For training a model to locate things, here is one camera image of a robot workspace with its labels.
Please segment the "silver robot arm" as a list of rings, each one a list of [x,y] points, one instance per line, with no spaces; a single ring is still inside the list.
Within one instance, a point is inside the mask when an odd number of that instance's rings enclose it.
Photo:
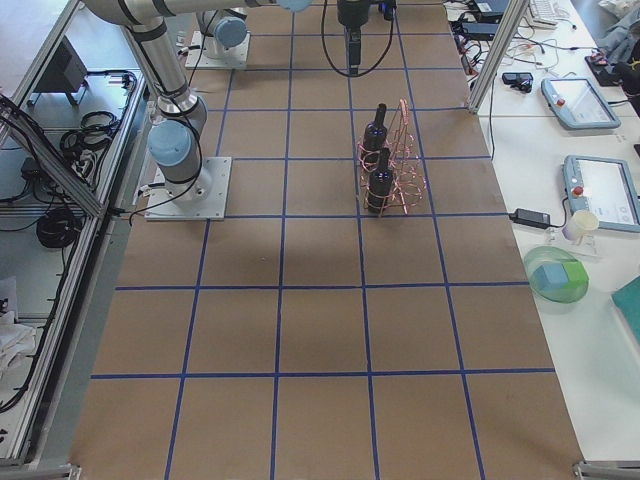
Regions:
[[[343,76],[359,75],[361,29],[369,20],[372,4],[373,1],[337,2],[337,20],[344,28],[347,55],[347,72],[342,72],[332,63],[326,47],[324,36],[328,2],[324,2],[320,25],[324,55],[331,68]],[[198,29],[193,34],[193,44],[186,49],[186,68],[192,73],[198,68],[245,69],[250,44],[246,18],[246,10],[240,7],[198,13]]]
[[[151,128],[147,147],[171,196],[207,188],[200,134],[207,121],[204,100],[189,85],[167,33],[165,19],[179,14],[221,13],[257,8],[266,1],[87,1],[100,19],[121,27],[156,97],[161,122]]]

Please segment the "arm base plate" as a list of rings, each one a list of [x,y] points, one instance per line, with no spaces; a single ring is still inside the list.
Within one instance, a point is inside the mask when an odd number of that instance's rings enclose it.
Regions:
[[[247,34],[241,44],[230,48],[224,47],[216,39],[213,39],[206,40],[205,49],[201,51],[201,40],[201,33],[195,31],[192,35],[185,61],[187,69],[232,70],[245,69],[247,67],[250,34]]]
[[[144,212],[149,221],[223,220],[231,177],[231,157],[206,157],[199,178],[189,183],[166,183],[160,168],[154,181],[162,183],[149,195],[150,208]]]

